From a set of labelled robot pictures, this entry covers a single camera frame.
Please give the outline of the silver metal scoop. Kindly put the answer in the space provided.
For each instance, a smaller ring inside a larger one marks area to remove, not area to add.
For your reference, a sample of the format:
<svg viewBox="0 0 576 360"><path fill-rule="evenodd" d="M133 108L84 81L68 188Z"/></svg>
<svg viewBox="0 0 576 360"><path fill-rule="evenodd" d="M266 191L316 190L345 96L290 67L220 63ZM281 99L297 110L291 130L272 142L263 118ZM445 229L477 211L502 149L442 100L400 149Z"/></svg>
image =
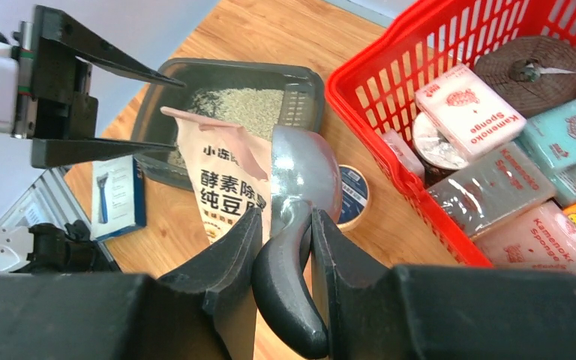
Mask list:
<svg viewBox="0 0 576 360"><path fill-rule="evenodd" d="M277 125L271 141L270 238L256 256L251 285L268 327L306 359L328 352L328 332L303 272L315 210L341 214L341 171L332 147L313 131Z"/></svg>

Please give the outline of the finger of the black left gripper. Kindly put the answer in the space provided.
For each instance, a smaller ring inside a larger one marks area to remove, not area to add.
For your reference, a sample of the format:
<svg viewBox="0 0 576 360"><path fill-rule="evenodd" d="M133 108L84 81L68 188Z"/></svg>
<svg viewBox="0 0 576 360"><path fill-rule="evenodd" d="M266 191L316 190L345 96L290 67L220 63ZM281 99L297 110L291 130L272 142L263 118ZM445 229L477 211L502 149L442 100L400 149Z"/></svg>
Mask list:
<svg viewBox="0 0 576 360"><path fill-rule="evenodd" d="M63 10L44 8L44 39L119 77L180 89L186 86L142 64Z"/></svg>
<svg viewBox="0 0 576 360"><path fill-rule="evenodd" d="M118 139L33 139L31 166L49 169L89 161L108 161L145 152L171 152L174 145Z"/></svg>

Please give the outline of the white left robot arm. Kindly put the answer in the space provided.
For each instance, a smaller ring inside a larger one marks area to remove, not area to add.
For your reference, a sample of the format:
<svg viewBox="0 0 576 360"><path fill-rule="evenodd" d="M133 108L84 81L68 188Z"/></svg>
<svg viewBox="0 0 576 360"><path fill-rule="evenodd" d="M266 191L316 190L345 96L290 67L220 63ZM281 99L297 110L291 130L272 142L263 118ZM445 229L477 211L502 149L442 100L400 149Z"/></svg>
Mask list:
<svg viewBox="0 0 576 360"><path fill-rule="evenodd" d="M0 200L29 184L27 170L103 164L98 179L101 217L108 221L117 171L134 156L171 152L172 145L103 139L96 135L98 100L92 68L158 86L185 84L151 69L54 7L38 4L8 40L0 32ZM114 272L105 247L83 220L63 226L0 226L0 274Z"/></svg>

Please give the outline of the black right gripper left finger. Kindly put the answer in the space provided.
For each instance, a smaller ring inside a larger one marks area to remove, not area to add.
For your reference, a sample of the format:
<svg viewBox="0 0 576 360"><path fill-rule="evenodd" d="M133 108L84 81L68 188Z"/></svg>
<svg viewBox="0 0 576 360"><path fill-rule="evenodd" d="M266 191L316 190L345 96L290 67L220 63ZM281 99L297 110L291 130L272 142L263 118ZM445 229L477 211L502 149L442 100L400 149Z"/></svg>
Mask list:
<svg viewBox="0 0 576 360"><path fill-rule="evenodd" d="M181 359L252 359L257 306L251 272L263 239L262 212L247 210L215 243L159 277L183 304L175 321Z"/></svg>

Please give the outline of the pink cat litter bag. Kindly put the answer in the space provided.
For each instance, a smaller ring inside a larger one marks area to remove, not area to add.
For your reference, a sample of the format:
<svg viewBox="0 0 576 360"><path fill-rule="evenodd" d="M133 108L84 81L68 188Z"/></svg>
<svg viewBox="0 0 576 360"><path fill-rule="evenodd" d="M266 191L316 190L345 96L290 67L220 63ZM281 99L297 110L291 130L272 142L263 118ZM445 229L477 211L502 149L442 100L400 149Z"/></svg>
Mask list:
<svg viewBox="0 0 576 360"><path fill-rule="evenodd" d="M262 242L270 238L272 144L245 127L162 106L178 125L176 145L185 162L203 226L211 243L243 214L262 210Z"/></svg>

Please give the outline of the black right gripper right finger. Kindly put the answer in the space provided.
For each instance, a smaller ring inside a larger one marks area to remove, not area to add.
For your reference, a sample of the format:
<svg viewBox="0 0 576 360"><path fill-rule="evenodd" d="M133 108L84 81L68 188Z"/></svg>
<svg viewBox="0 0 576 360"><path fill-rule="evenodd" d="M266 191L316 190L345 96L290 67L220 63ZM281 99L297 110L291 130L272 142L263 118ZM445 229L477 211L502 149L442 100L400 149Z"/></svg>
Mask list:
<svg viewBox="0 0 576 360"><path fill-rule="evenodd" d="M313 298L329 359L396 359L397 295L389 270L349 240L328 213L312 215Z"/></svg>

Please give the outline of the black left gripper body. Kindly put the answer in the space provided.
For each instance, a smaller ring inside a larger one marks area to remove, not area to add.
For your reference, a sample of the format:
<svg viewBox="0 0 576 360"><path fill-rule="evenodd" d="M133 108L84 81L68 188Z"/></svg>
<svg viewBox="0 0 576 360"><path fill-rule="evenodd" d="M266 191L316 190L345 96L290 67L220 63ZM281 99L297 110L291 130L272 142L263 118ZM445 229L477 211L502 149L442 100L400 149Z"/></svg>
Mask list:
<svg viewBox="0 0 576 360"><path fill-rule="evenodd" d="M13 34L19 65L12 134L19 138L94 137L98 101L89 94L99 36L63 10L36 5Z"/></svg>

